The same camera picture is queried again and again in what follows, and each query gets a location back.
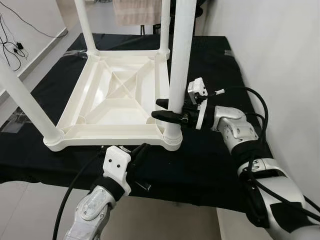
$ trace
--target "black tablecloth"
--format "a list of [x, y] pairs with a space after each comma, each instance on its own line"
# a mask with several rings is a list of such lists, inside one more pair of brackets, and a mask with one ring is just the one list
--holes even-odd
[[[94, 39], [99, 50], [153, 50], [159, 48], [160, 42], [158, 35], [94, 34]], [[86, 49], [82, 35], [69, 50], [81, 49]], [[229, 86], [242, 86], [240, 69], [230, 49], [225, 37], [194, 37], [188, 81], [203, 77], [209, 93]], [[62, 57], [32, 91], [55, 124], [85, 63], [83, 57]], [[244, 91], [223, 94], [208, 103], [235, 107], [244, 112], [254, 111]], [[249, 118], [249, 121], [259, 129], [256, 118]], [[133, 184], [131, 195], [245, 212], [237, 170], [221, 134], [192, 129], [183, 129], [182, 133], [183, 142], [178, 151], [169, 152], [161, 146], [151, 147], [145, 163], [136, 174], [139, 181], [151, 184], [151, 189], [147, 192]], [[68, 186], [99, 148], [70, 146], [60, 152], [51, 152], [43, 144], [43, 137], [37, 129], [26, 123], [18, 133], [0, 133], [0, 182], [21, 180]], [[97, 159], [80, 177], [76, 188], [89, 189], [93, 180], [103, 172], [102, 163], [102, 157]]]

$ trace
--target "black connector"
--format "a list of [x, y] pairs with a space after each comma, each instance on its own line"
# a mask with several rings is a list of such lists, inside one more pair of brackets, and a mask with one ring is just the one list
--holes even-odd
[[24, 46], [22, 46], [21, 42], [16, 42], [16, 46], [18, 47], [19, 50], [24, 49]]

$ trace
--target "wire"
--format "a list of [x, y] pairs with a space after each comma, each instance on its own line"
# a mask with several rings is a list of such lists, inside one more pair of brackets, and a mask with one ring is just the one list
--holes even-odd
[[17, 55], [16, 55], [14, 52], [8, 50], [8, 48], [6, 47], [6, 45], [3, 44], [2, 46], [4, 46], [4, 48], [8, 51], [8, 53], [10, 53], [10, 54], [12, 54], [13, 56], [15, 56], [15, 58], [18, 60], [19, 66], [18, 66], [15, 70], [13, 70], [14, 72], [18, 71], [18, 70], [21, 68], [21, 61], [20, 61], [19, 57], [17, 57]]
[[56, 215], [56, 219], [55, 219], [55, 224], [54, 224], [54, 230], [53, 230], [53, 235], [52, 235], [52, 240], [57, 240], [58, 237], [58, 230], [59, 230], [59, 224], [61, 221], [61, 217], [62, 217], [62, 213], [64, 211], [64, 208], [66, 206], [68, 197], [72, 191], [72, 189], [74, 188], [74, 185], [76, 183], [76, 181], [78, 180], [78, 178], [82, 175], [82, 173], [90, 166], [90, 164], [92, 164], [94, 162], [94, 160], [97, 159], [97, 157], [100, 156], [101, 153], [103, 153], [104, 151], [104, 147], [101, 147], [102, 149], [94, 156], [92, 157], [84, 166], [83, 168], [77, 173], [77, 175], [74, 177], [74, 179], [72, 180], [71, 184], [69, 185], [68, 190], [65, 192], [64, 197], [62, 199], [62, 202], [60, 204], [60, 208], [59, 211]]
[[313, 207], [315, 210], [317, 210], [320, 213], [320, 207], [315, 204], [313, 201], [311, 201], [309, 198], [307, 198], [306, 196], [303, 196], [305, 201], [311, 205], [311, 207]]
[[[0, 25], [1, 25], [1, 28], [2, 28], [2, 30], [3, 30], [4, 36], [5, 36], [5, 41], [3, 41], [3, 39], [2, 39], [1, 36], [0, 36], [0, 41], [1, 41], [0, 44], [2, 44], [3, 54], [4, 54], [5, 59], [6, 59], [6, 61], [7, 61], [7, 63], [9, 64], [10, 67], [11, 67], [11, 65], [10, 65], [10, 62], [9, 62], [9, 59], [8, 59], [8, 56], [7, 56], [5, 50], [7, 50], [8, 53], [12, 54], [12, 55], [18, 60], [19, 66], [18, 66], [16, 69], [13, 70], [14, 72], [16, 72], [16, 71], [18, 71], [18, 70], [21, 68], [21, 61], [20, 61], [19, 57], [18, 57], [14, 52], [8, 50], [8, 48], [6, 47], [6, 44], [13, 44], [15, 47], [17, 47], [17, 46], [16, 46], [13, 42], [8, 41], [8, 36], [7, 36], [7, 33], [6, 33], [5, 28], [4, 28], [4, 26], [3, 26], [3, 17], [2, 17], [1, 14], [0, 14]], [[19, 48], [17, 47], [17, 54], [18, 54], [19, 56], [21, 56], [21, 57], [25, 57], [25, 54], [24, 54], [21, 50], [20, 50], [20, 51], [22, 52], [23, 55], [20, 55], [20, 54], [18, 53], [18, 49], [19, 49]]]
[[9, 27], [7, 26], [7, 24], [6, 24], [6, 22], [5, 22], [5, 19], [4, 19], [3, 15], [2, 15], [2, 13], [0, 13], [0, 17], [1, 17], [1, 19], [2, 19], [3, 24], [5, 25], [6, 29], [7, 29], [7, 30], [9, 31], [9, 33], [11, 34], [11, 36], [12, 36], [12, 38], [13, 38], [13, 41], [17, 42], [17, 40], [16, 40], [16, 38], [15, 38], [15, 35], [10, 31]]
[[35, 26], [33, 26], [31, 23], [27, 22], [26, 20], [24, 20], [18, 13], [16, 13], [12, 8], [8, 7], [7, 5], [5, 5], [2, 1], [0, 1], [0, 4], [2, 6], [4, 6], [5, 8], [9, 9], [11, 12], [13, 12], [22, 22], [24, 22], [25, 24], [29, 25], [30, 27], [32, 27], [34, 30], [36, 30], [38, 33], [41, 33], [49, 38], [63, 38], [64, 36], [66, 36], [68, 34], [68, 32], [66, 32], [65, 34], [63, 35], [60, 35], [60, 36], [51, 36], [51, 35], [48, 35], [46, 34], [45, 32], [43, 31], [40, 31], [39, 29], [37, 29]]
[[264, 137], [266, 136], [266, 130], [267, 130], [267, 126], [268, 126], [268, 121], [269, 121], [269, 112], [268, 112], [268, 107], [267, 104], [265, 102], [265, 100], [263, 99], [263, 97], [255, 90], [246, 87], [246, 86], [231, 86], [228, 88], [224, 88], [224, 92], [228, 92], [230, 90], [236, 90], [236, 89], [242, 89], [242, 90], [246, 90], [248, 92], [253, 93], [261, 102], [262, 106], [263, 106], [263, 110], [264, 110], [264, 124], [262, 125], [262, 130], [261, 130], [261, 135], [259, 137], [259, 141], [260, 143], [263, 142]]
[[[262, 131], [261, 131], [261, 135], [259, 136], [259, 142], [262, 143], [262, 139], [265, 137], [266, 135], [266, 129], [267, 129], [267, 125], [268, 125], [268, 120], [269, 120], [269, 112], [268, 112], [268, 107], [267, 107], [267, 104], [265, 102], [265, 100], [263, 99], [263, 97], [258, 93], [256, 92], [255, 90], [249, 88], [249, 87], [245, 87], [245, 86], [232, 86], [232, 87], [229, 87], [229, 88], [224, 88], [224, 89], [221, 89], [219, 91], [215, 91], [215, 93], [209, 95], [208, 97], [213, 97], [215, 95], [218, 95], [218, 94], [223, 94], [223, 93], [226, 93], [228, 92], [229, 90], [235, 90], [235, 89], [242, 89], [242, 90], [246, 90], [248, 92], [251, 92], [253, 93], [261, 102], [262, 106], [263, 106], [263, 110], [264, 110], [264, 124], [262, 125]], [[255, 155], [253, 154], [251, 156], [251, 159], [249, 160], [249, 163], [248, 163], [248, 168], [247, 168], [247, 173], [248, 173], [248, 176], [249, 178], [251, 179], [251, 181], [257, 186], [259, 187], [260, 189], [262, 189], [263, 191], [265, 191], [267, 194], [269, 194], [270, 196], [274, 197], [275, 199], [279, 200], [280, 202], [286, 204], [287, 206], [291, 207], [292, 209], [300, 212], [300, 213], [303, 213], [305, 214], [306, 216], [320, 222], [320, 216], [314, 214], [313, 212], [311, 211], [308, 211], [306, 209], [304, 209], [303, 207], [301, 206], [297, 206], [295, 204], [293, 204], [291, 201], [285, 199], [284, 197], [276, 194], [274, 191], [270, 190], [269, 188], [267, 188], [266, 186], [264, 186], [263, 184], [261, 184], [254, 176], [253, 172], [252, 172], [252, 167], [253, 167], [253, 163], [254, 163], [254, 160], [255, 160]], [[308, 199], [308, 201], [310, 201], [312, 204], [312, 206], [317, 209], [317, 210], [320, 210], [320, 207], [318, 207], [315, 203], [313, 203], [310, 199]]]
[[26, 53], [26, 56], [25, 56], [25, 60], [28, 60], [28, 57], [29, 57], [29, 52], [24, 48], [23, 49], [24, 51], [25, 51], [25, 53]]
[[262, 120], [262, 126], [265, 124], [265, 117], [264, 116], [262, 116], [261, 114], [259, 114], [259, 113], [255, 113], [255, 112], [245, 112], [244, 113], [245, 115], [247, 115], [247, 116], [256, 116], [256, 117], [258, 117], [258, 118], [260, 118], [261, 120]]

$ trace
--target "beige towel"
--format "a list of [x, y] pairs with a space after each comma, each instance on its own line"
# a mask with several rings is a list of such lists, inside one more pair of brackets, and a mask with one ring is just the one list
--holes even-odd
[[118, 25], [154, 25], [161, 22], [162, 0], [113, 0]]

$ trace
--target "electrical cable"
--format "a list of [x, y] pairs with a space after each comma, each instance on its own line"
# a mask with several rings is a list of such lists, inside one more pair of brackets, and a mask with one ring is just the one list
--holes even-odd
[[28, 60], [28, 57], [29, 57], [29, 52], [24, 48], [23, 49], [24, 51], [25, 51], [25, 53], [26, 53], [26, 56], [25, 56], [25, 60]]
[[[1, 28], [2, 28], [2, 30], [3, 30], [4, 36], [5, 36], [5, 41], [3, 41], [3, 39], [2, 39], [1, 36], [0, 36], [0, 41], [1, 41], [0, 44], [2, 44], [2, 50], [3, 50], [3, 53], [4, 53], [5, 59], [6, 59], [7, 63], [8, 63], [8, 65], [11, 67], [10, 62], [9, 62], [9, 59], [8, 59], [8, 56], [7, 56], [6, 51], [5, 51], [5, 50], [7, 50], [7, 52], [10, 53], [10, 54], [12, 54], [12, 55], [17, 59], [17, 61], [18, 61], [18, 63], [19, 63], [18, 67], [17, 67], [15, 70], [13, 70], [14, 72], [16, 72], [16, 71], [18, 71], [18, 70], [21, 68], [21, 61], [20, 61], [20, 59], [19, 59], [19, 57], [18, 57], [17, 55], [19, 55], [19, 56], [21, 56], [21, 57], [25, 57], [25, 54], [21, 51], [21, 52], [23, 53], [23, 55], [20, 55], [20, 54], [18, 53], [18, 49], [19, 49], [19, 48], [18, 48], [13, 42], [8, 41], [8, 36], [7, 36], [7, 33], [6, 33], [5, 28], [4, 28], [4, 26], [3, 26], [3, 17], [2, 17], [1, 14], [0, 14], [0, 25], [1, 25]], [[16, 50], [17, 55], [16, 55], [16, 53], [10, 51], [10, 50], [6, 47], [6, 44], [13, 44], [15, 47], [17, 47], [17, 50]]]
[[17, 42], [17, 40], [16, 40], [16, 38], [15, 38], [15, 35], [10, 31], [9, 27], [7, 26], [7, 24], [6, 24], [6, 22], [5, 22], [5, 19], [4, 19], [3, 15], [2, 15], [2, 13], [0, 13], [0, 17], [1, 17], [1, 19], [2, 19], [3, 24], [5, 25], [6, 29], [7, 29], [7, 30], [9, 31], [9, 33], [11, 34], [11, 36], [12, 36], [12, 38], [13, 38], [13, 41]]
[[315, 210], [317, 210], [320, 213], [320, 207], [315, 204], [313, 201], [311, 201], [308, 197], [306, 197], [305, 195], [303, 195], [305, 201], [311, 205], [311, 207], [313, 207]]
[[65, 34], [63, 35], [60, 35], [60, 36], [51, 36], [43, 31], [40, 31], [39, 29], [37, 29], [35, 26], [33, 26], [31, 23], [27, 22], [26, 20], [24, 20], [18, 13], [16, 13], [12, 8], [8, 7], [7, 5], [5, 5], [2, 1], [0, 1], [0, 4], [2, 6], [4, 6], [5, 8], [9, 9], [11, 12], [13, 12], [22, 22], [24, 22], [25, 24], [29, 25], [30, 27], [32, 27], [34, 30], [36, 30], [38, 33], [41, 33], [49, 38], [63, 38], [64, 36], [66, 36], [68, 34], [68, 32], [66, 32]]
[[18, 66], [15, 70], [12, 70], [12, 71], [14, 71], [14, 72], [18, 71], [18, 70], [21, 68], [21, 61], [20, 61], [19, 57], [17, 57], [17, 55], [16, 55], [14, 52], [8, 50], [8, 48], [7, 48], [5, 45], [3, 45], [3, 46], [4, 46], [4, 48], [8, 51], [8, 53], [10, 53], [10, 54], [12, 54], [13, 56], [15, 56], [15, 58], [18, 60], [19, 66]]
[[247, 116], [256, 116], [256, 117], [258, 117], [258, 118], [260, 118], [261, 120], [262, 120], [262, 126], [265, 124], [265, 117], [264, 116], [262, 116], [261, 114], [259, 114], [259, 113], [255, 113], [255, 112], [245, 112], [244, 113], [245, 115], [247, 115]]
[[56, 215], [56, 219], [55, 219], [55, 224], [54, 224], [54, 230], [53, 230], [53, 235], [52, 235], [52, 240], [57, 240], [58, 237], [58, 230], [59, 230], [59, 224], [61, 221], [61, 217], [62, 217], [62, 213], [64, 211], [64, 208], [66, 206], [68, 197], [72, 191], [72, 189], [74, 188], [74, 185], [76, 183], [76, 181], [78, 180], [78, 178], [83, 174], [83, 172], [101, 155], [101, 153], [104, 152], [104, 146], [101, 147], [100, 151], [94, 156], [92, 157], [82, 168], [81, 170], [77, 173], [77, 175], [74, 177], [74, 179], [72, 180], [72, 182], [69, 185], [68, 190], [65, 192], [64, 197], [62, 199], [62, 202], [60, 204], [60, 208], [59, 211]]
[[[259, 136], [259, 139], [258, 141], [260, 143], [262, 143], [262, 139], [265, 137], [266, 135], [266, 130], [267, 130], [267, 125], [268, 125], [268, 120], [269, 120], [269, 112], [268, 112], [268, 107], [267, 107], [267, 104], [265, 102], [265, 100], [262, 98], [262, 96], [256, 92], [255, 90], [249, 88], [249, 87], [245, 87], [245, 86], [232, 86], [232, 87], [228, 87], [228, 88], [224, 88], [224, 89], [221, 89], [221, 90], [218, 90], [218, 91], [215, 91], [215, 93], [207, 96], [207, 97], [213, 97], [215, 95], [219, 95], [219, 94], [224, 94], [226, 92], [228, 92], [229, 90], [235, 90], [235, 89], [242, 89], [242, 90], [246, 90], [248, 92], [251, 92], [253, 93], [261, 102], [262, 106], [263, 106], [263, 110], [264, 110], [264, 124], [262, 125], [262, 131], [261, 131], [261, 135]], [[255, 156], [254, 154], [252, 155], [251, 159], [249, 160], [249, 163], [248, 163], [248, 168], [247, 168], [247, 173], [248, 173], [248, 176], [250, 178], [250, 180], [257, 186], [259, 187], [261, 190], [265, 191], [267, 194], [269, 194], [270, 196], [274, 197], [275, 199], [279, 200], [280, 202], [286, 204], [287, 206], [291, 207], [292, 209], [320, 222], [320, 216], [319, 215], [316, 215], [314, 214], [313, 212], [311, 211], [308, 211], [306, 209], [304, 209], [303, 207], [300, 207], [300, 206], [297, 206], [295, 204], [293, 204], [291, 201], [285, 199], [284, 197], [276, 194], [274, 191], [270, 190], [269, 188], [267, 188], [266, 186], [264, 186], [263, 184], [261, 184], [254, 176], [253, 172], [252, 172], [252, 167], [253, 167], [253, 163], [254, 163], [254, 160], [255, 160]], [[318, 207], [315, 203], [313, 203], [311, 200], [310, 202], [316, 206], [316, 209], [320, 210], [320, 207]]]

